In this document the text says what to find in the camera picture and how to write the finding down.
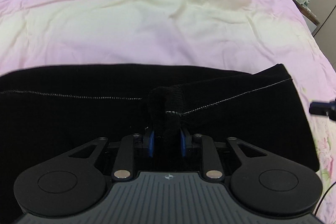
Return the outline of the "black pants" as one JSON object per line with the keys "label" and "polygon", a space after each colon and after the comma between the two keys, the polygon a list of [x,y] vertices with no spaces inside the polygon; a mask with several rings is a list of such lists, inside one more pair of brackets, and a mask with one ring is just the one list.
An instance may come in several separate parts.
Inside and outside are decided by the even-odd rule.
{"label": "black pants", "polygon": [[258,73],[162,65],[63,65],[1,77],[1,182],[92,139],[173,126],[234,136],[319,170],[284,65]]}

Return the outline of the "right white nightstand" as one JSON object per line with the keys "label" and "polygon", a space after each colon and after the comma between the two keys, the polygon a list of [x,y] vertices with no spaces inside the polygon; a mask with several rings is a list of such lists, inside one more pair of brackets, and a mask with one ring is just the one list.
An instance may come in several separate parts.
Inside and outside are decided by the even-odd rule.
{"label": "right white nightstand", "polygon": [[300,13],[303,15],[311,34],[315,35],[315,33],[317,32],[318,26],[320,25],[320,21],[317,18],[317,16],[314,13],[312,13],[308,7],[301,5],[297,0],[292,0],[292,1],[297,6]]}

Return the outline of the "beige wardrobe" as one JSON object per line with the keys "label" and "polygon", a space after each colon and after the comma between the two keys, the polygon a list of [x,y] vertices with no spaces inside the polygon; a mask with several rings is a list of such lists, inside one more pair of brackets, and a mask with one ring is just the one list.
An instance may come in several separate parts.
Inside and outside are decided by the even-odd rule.
{"label": "beige wardrobe", "polygon": [[332,67],[335,67],[335,0],[311,0],[309,9],[319,21],[313,37]]}

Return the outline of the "pink floral duvet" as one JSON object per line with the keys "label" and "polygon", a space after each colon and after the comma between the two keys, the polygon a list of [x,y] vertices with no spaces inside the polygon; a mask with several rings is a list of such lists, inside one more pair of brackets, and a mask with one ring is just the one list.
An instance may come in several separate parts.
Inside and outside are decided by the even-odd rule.
{"label": "pink floral duvet", "polygon": [[284,65],[319,170],[211,137],[224,180],[206,181],[181,155],[187,129],[146,128],[154,156],[135,179],[111,176],[132,133],[92,139],[1,182],[1,223],[335,223],[335,121],[309,113],[311,102],[335,100],[335,70],[292,0],[1,0],[1,77],[121,64],[245,73]]}

